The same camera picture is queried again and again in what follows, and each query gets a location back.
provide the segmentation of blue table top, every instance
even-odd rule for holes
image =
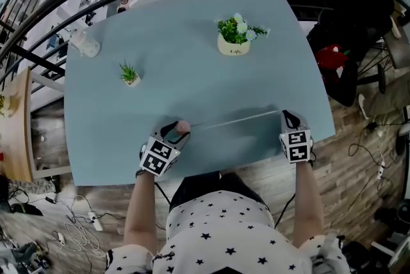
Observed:
[[[236,12],[272,30],[247,55],[224,56],[214,20]],[[134,182],[141,145],[175,119],[191,123],[192,137],[162,179],[280,155],[282,109],[305,116],[315,141],[334,134],[319,69],[286,0],[162,0],[87,33],[101,51],[87,58],[70,48],[65,79],[76,185]],[[120,78],[124,60],[142,77],[134,88]]]

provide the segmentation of person's left arm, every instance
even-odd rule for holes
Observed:
[[[154,176],[145,172],[136,178],[129,201],[124,245],[140,245],[153,255],[157,251]]]

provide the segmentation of pink ball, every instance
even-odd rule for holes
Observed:
[[[176,131],[180,135],[184,135],[191,131],[191,125],[186,120],[180,120],[175,127]]]

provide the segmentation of white cup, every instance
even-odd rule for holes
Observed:
[[[81,55],[86,55],[93,58],[100,52],[101,45],[92,37],[86,35],[86,33],[80,29],[72,31],[70,36],[70,44],[76,47]]]

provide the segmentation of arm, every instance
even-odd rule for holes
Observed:
[[[157,252],[154,176],[145,172],[136,178],[127,210],[124,245],[140,245]]]
[[[323,205],[313,169],[309,163],[297,163],[293,244],[299,248],[309,238],[322,234],[324,234]]]

